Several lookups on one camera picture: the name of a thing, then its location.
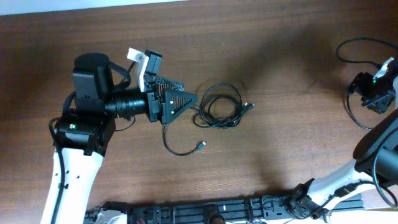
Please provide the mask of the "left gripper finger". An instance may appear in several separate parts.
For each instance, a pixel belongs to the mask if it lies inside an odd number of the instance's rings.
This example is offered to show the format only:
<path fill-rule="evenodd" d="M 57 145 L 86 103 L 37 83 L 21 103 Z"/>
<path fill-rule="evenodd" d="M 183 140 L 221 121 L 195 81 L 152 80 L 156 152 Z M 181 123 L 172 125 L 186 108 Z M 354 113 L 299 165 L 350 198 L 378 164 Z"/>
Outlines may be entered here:
<path fill-rule="evenodd" d="M 184 111 L 194 107 L 198 96 L 184 91 L 165 89 L 160 99 L 162 124 L 169 124 L 178 118 Z"/>
<path fill-rule="evenodd" d="M 165 89 L 184 91 L 184 83 L 182 83 L 182 82 L 178 82 L 178 81 L 160 77 L 160 76 L 154 76 L 154 81 L 158 86 L 159 92 L 163 92 L 163 90 L 165 90 Z"/>

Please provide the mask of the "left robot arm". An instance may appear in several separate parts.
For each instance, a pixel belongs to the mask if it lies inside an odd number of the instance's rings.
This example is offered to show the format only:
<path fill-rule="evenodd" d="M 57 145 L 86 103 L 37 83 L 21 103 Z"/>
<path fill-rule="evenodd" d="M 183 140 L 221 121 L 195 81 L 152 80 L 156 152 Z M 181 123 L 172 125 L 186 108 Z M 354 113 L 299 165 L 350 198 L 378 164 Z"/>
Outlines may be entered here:
<path fill-rule="evenodd" d="M 130 49 L 127 57 L 137 69 L 136 86 L 131 85 L 130 69 L 105 54 L 75 59 L 75 90 L 65 100 L 61 117 L 49 122 L 55 153 L 42 223 L 83 223 L 117 118 L 145 114 L 149 121 L 166 125 L 198 101 L 182 82 L 158 76 L 161 54 Z"/>

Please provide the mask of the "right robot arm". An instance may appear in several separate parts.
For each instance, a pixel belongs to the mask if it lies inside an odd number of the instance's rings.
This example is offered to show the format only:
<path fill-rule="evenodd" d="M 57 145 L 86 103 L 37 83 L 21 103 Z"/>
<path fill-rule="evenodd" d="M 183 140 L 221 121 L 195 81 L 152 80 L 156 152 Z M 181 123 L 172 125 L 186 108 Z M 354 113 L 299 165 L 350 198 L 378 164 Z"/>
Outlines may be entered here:
<path fill-rule="evenodd" d="M 379 114 L 397 102 L 397 59 L 389 58 L 376 74 L 359 73 L 348 94 L 361 96 L 362 105 Z M 376 189 L 390 207 L 397 197 L 389 187 L 397 184 L 397 111 L 371 128 L 360 140 L 347 164 L 331 174 L 299 184 L 287 201 L 287 212 L 295 219 L 318 219 L 338 203 L 361 192 Z"/>

